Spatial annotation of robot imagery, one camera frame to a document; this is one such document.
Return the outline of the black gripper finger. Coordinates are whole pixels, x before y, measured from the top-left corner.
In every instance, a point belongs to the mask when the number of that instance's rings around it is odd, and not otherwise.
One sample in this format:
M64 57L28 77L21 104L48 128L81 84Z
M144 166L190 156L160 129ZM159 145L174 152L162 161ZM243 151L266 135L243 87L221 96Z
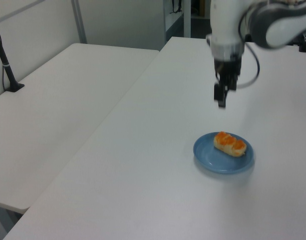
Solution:
M218 107L226 107L226 90L225 86L221 83L216 83L214 85L214 100L218 102Z
M238 81L238 76L237 75L229 75L228 76L227 88L228 88L229 91L236 91L237 81Z

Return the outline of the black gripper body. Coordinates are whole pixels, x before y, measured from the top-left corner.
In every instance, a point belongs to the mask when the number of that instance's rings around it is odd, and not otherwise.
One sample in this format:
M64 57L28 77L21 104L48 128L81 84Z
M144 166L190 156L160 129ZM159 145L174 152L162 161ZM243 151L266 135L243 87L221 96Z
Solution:
M215 77L219 83L227 86L228 76L240 76L242 58L230 61L214 59Z

